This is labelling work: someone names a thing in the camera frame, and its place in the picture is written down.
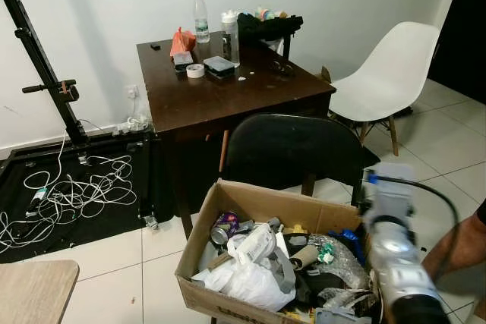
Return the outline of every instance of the cardboard tube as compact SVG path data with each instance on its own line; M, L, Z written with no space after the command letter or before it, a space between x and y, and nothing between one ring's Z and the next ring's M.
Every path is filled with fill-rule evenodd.
M317 256L319 256L319 251L315 246L305 246L290 257L290 262L294 266L295 271L301 271L304 267L317 261Z

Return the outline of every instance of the black cable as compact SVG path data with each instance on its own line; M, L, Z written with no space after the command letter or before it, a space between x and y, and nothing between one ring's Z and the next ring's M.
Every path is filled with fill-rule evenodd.
M446 255L444 256L444 258L440 262L439 269L435 272L435 275L432 278L432 281L436 282L436 280L438 280L439 277L441 277L442 274L444 273L444 271L447 269L447 265L450 262L450 257L453 255L453 252L456 249L457 240L459 238L459 216L457 214L456 207L454 206L452 201L450 201L450 199L448 197L446 197L443 193L433 189L432 187L429 187L427 185L423 185L419 182L403 180L401 178L388 178L386 176L377 176L377 175L370 176L370 179L396 182L398 184L405 184L405 185L411 185L411 186L419 187L423 190L434 193L439 198L441 198L443 201L445 201L446 204L448 205L449 209L451 210L451 212L453 214L453 223L454 223L454 226L453 226L453 229L452 229L452 243L451 243L450 249L447 251Z

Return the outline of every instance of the wall socket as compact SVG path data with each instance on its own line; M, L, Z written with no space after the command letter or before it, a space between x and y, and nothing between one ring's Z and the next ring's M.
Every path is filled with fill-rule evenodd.
M137 85L128 85L125 87L125 95L129 99L135 99L138 96Z

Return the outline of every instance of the bottle cap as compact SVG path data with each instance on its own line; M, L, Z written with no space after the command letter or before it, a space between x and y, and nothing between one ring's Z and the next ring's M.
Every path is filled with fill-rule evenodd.
M234 23L238 19L238 11L233 11L232 9L221 13L221 21L223 23Z

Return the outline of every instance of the purple can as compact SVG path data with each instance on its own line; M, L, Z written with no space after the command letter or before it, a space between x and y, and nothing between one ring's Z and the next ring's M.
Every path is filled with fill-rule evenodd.
M211 240L216 244L226 244L239 228L238 216L234 212L224 212L211 228Z

